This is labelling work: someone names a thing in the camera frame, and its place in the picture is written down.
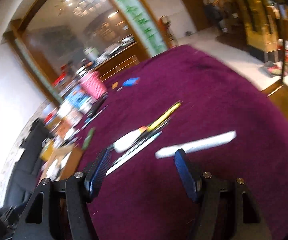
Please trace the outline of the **black office chair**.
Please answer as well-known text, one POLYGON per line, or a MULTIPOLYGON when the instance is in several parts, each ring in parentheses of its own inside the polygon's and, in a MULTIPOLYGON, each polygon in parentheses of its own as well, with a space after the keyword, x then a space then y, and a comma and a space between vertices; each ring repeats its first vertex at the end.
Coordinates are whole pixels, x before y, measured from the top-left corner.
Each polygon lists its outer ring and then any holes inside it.
POLYGON ((20 144, 23 152, 11 166, 11 171, 6 177, 0 209, 19 206, 29 200, 36 188, 41 168, 45 164, 40 157, 42 143, 50 138, 51 134, 42 119, 34 120, 29 127, 28 135, 20 144))

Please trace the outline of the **white tube stick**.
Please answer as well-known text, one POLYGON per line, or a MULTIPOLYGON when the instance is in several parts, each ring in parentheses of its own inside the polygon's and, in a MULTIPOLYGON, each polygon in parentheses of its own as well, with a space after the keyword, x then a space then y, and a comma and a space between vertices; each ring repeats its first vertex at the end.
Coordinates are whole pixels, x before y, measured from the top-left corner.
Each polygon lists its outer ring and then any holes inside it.
POLYGON ((168 158, 175 155, 176 150, 182 148, 186 153, 193 153, 209 148, 228 144, 237 136, 236 131, 229 131, 212 137, 186 142, 180 145, 163 147, 155 153, 156 159, 168 158))

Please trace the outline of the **white small bottle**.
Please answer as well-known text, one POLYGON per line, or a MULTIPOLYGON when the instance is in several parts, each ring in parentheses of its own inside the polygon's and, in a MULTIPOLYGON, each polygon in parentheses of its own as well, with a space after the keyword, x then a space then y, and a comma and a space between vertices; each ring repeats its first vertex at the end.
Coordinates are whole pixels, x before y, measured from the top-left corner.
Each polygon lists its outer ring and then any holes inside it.
POLYGON ((122 136, 120 139, 113 143, 113 149, 117 153, 122 153, 129 149, 134 142, 140 137, 140 135, 145 132, 146 126, 142 126, 136 130, 133 130, 126 135, 122 136))

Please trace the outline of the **purple velvet tablecloth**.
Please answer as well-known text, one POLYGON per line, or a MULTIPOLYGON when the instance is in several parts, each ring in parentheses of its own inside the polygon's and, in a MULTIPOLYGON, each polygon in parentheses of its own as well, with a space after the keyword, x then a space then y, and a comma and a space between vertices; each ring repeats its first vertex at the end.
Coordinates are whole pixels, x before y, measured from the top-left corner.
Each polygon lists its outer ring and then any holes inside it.
POLYGON ((222 179, 243 178, 272 239, 288 235, 288 121, 247 79, 184 45, 105 81, 107 108, 79 168, 120 137, 180 101, 147 147, 113 171, 88 206, 99 239, 187 239, 197 207, 175 168, 182 148, 222 179))

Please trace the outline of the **blue lighter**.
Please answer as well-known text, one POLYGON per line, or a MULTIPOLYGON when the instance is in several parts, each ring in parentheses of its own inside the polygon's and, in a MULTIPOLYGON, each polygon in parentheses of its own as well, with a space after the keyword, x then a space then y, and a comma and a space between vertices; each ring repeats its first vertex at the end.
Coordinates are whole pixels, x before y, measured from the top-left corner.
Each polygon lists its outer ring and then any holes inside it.
POLYGON ((140 81, 139 77, 134 77, 134 78, 130 78, 126 81, 124 81, 124 83, 122 84, 123 87, 132 87, 134 85, 137 85, 140 81))

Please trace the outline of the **cardboard box tray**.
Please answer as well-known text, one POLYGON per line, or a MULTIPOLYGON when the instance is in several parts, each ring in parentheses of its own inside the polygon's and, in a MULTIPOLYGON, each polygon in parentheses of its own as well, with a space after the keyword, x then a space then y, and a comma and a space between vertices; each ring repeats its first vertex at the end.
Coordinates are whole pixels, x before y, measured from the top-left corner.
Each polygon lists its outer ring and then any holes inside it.
POLYGON ((75 144, 55 148, 39 181, 44 178, 50 178, 52 181, 68 179, 76 172, 82 155, 83 151, 75 144))

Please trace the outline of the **yellow black pen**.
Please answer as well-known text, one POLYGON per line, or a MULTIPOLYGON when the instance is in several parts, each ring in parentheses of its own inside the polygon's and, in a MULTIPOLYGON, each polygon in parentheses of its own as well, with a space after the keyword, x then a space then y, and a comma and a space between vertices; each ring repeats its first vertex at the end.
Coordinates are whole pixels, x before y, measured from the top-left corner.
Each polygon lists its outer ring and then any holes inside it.
POLYGON ((182 102, 178 101, 173 106, 171 106, 167 111, 165 111, 159 118, 157 118, 152 124, 150 124, 146 131, 151 132, 157 128, 163 121, 165 121, 175 110, 181 106, 182 102))

